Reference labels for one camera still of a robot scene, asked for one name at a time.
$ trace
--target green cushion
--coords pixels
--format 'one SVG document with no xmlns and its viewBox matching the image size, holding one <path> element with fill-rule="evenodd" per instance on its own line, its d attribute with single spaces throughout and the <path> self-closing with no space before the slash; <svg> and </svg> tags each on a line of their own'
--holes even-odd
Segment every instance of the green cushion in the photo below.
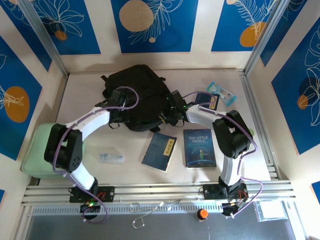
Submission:
<svg viewBox="0 0 320 240">
<path fill-rule="evenodd" d="M 45 149 L 50 131 L 55 123 L 44 123 L 38 126 L 33 135 L 29 150 L 23 160 L 21 169 L 23 172 L 39 179 L 59 179 L 62 175 L 54 173 L 52 165 L 45 161 Z"/>
</svg>

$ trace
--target blue book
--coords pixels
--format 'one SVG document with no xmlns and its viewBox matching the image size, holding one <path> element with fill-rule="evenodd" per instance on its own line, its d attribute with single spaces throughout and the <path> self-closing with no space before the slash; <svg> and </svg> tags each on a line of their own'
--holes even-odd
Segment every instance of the blue book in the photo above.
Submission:
<svg viewBox="0 0 320 240">
<path fill-rule="evenodd" d="M 314 195 L 315 195 L 316 199 L 318 199 L 318 202 L 320 204 L 320 181 L 312 183 L 311 186 L 312 186 L 312 190 L 314 192 Z"/>
<path fill-rule="evenodd" d="M 214 168 L 217 166 L 210 129 L 184 130 L 183 137 L 187 168 Z"/>
<path fill-rule="evenodd" d="M 176 141 L 176 137 L 156 132 L 144 155 L 142 164 L 166 172 Z"/>
<path fill-rule="evenodd" d="M 0 189 L 0 204 L 1 204 L 1 201 L 2 201 L 2 198 L 4 197 L 5 195 L 5 191 Z"/>
<path fill-rule="evenodd" d="M 220 95 L 219 94 L 213 94 L 213 95 L 214 97 L 208 94 L 198 93 L 196 95 L 194 103 L 195 104 L 212 103 L 210 105 L 209 104 L 203 105 L 202 107 L 216 111 L 218 107 Z"/>
</svg>

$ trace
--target purple cable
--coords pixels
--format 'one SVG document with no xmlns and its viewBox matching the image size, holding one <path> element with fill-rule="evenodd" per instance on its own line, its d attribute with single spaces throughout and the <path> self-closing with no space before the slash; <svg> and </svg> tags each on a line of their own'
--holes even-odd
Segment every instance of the purple cable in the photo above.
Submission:
<svg viewBox="0 0 320 240">
<path fill-rule="evenodd" d="M 211 93 L 209 92 L 205 92 L 205 91 L 194 91 L 194 92 L 191 92 L 187 95 L 185 95 L 184 97 L 182 98 L 186 98 L 188 96 L 190 96 L 191 94 L 197 94 L 197 93 L 202 93 L 202 94 L 207 94 L 207 95 L 210 95 L 210 96 L 214 96 L 212 95 Z M 215 102 L 204 102 L 204 103 L 201 103 L 199 104 L 200 105 L 207 105 L 207 104 L 214 104 Z M 243 132 L 245 134 L 245 136 L 252 142 L 253 146 L 254 146 L 254 150 L 250 151 L 250 152 L 246 152 L 245 154 L 241 155 L 240 157 L 240 160 L 239 160 L 239 164 L 238 164 L 238 168 L 237 168 L 237 174 L 239 175 L 240 174 L 240 170 L 241 170 L 241 166 L 242 166 L 242 162 L 243 162 L 243 158 L 245 156 L 248 156 L 250 154 L 253 154 L 254 152 L 257 151 L 258 149 L 258 146 L 256 144 L 256 142 L 254 141 L 254 139 L 250 136 L 249 133 L 247 133 L 247 131 L 242 127 L 240 126 L 236 121 L 234 121 L 232 118 L 228 117 L 227 115 L 223 115 L 221 113 L 215 113 L 217 116 L 219 117 L 222 117 L 222 118 L 225 118 L 227 120 L 229 120 L 230 122 L 232 122 L 237 128 L 239 128 L 241 130 L 241 132 Z M 255 180 L 255 179 L 250 179 L 250 178 L 246 178 L 246 177 L 240 177 L 241 180 L 246 180 L 246 181 L 252 181 L 252 182 L 256 182 L 258 184 L 260 184 L 261 188 L 260 190 L 257 192 L 257 194 L 245 205 L 243 206 L 239 211 L 237 211 L 232 217 L 234 218 L 236 215 L 238 215 L 239 213 L 241 213 L 247 206 L 249 206 L 257 197 L 258 195 L 263 191 L 264 189 L 264 185 L 261 181 L 258 181 L 258 180 Z"/>
<path fill-rule="evenodd" d="M 107 206 L 95 195 L 93 195 L 91 192 L 89 192 L 88 190 L 84 189 L 80 184 L 78 184 L 76 182 L 76 180 L 74 180 L 74 178 L 71 176 L 70 173 L 66 172 L 66 171 L 58 171 L 57 168 L 56 168 L 56 164 L 57 164 L 57 159 L 58 159 L 58 154 L 59 154 L 59 151 L 60 151 L 60 148 L 62 146 L 62 143 L 64 142 L 66 136 L 68 135 L 68 133 L 75 127 L 77 126 L 78 124 L 80 124 L 81 122 L 83 122 L 84 120 L 86 120 L 87 118 L 91 117 L 92 115 L 96 114 L 96 113 L 99 113 L 99 112 L 102 112 L 102 111 L 105 111 L 105 110 L 110 110 L 110 109 L 119 109 L 119 110 L 129 110 L 129 109 L 133 109 L 134 107 L 136 107 L 138 105 L 138 102 L 139 102 L 139 95 L 138 93 L 131 87 L 128 87 L 128 86 L 120 86 L 118 88 L 116 88 L 115 90 L 118 90 L 118 89 L 129 89 L 131 91 L 134 92 L 135 96 L 136 96 L 136 101 L 135 101 L 135 104 L 132 105 L 132 106 L 127 106 L 127 107 L 121 107 L 121 106 L 107 106 L 107 107 L 104 107 L 104 108 L 101 108 L 101 109 L 98 109 L 97 111 L 95 112 L 90 112 L 88 113 L 87 115 L 85 115 L 84 117 L 80 118 L 76 123 L 72 124 L 65 132 L 64 134 L 62 135 L 57 147 L 56 147 L 56 150 L 55 150 L 55 153 L 54 153 L 54 157 L 53 157 L 53 162 L 52 162 L 52 169 L 53 171 L 56 173 L 56 174 L 63 174 L 65 175 L 64 177 L 67 177 L 71 182 L 72 184 L 75 186 L 75 187 L 78 187 L 81 191 L 85 192 L 86 194 L 90 195 L 92 198 L 94 198 L 95 200 L 97 200 L 102 206 L 103 208 L 105 209 L 105 217 L 104 219 L 102 219 L 101 221 L 85 221 L 85 222 L 88 222 L 90 224 L 101 224 L 103 222 L 105 222 L 107 220 L 107 217 L 108 217 L 108 208 Z"/>
</svg>

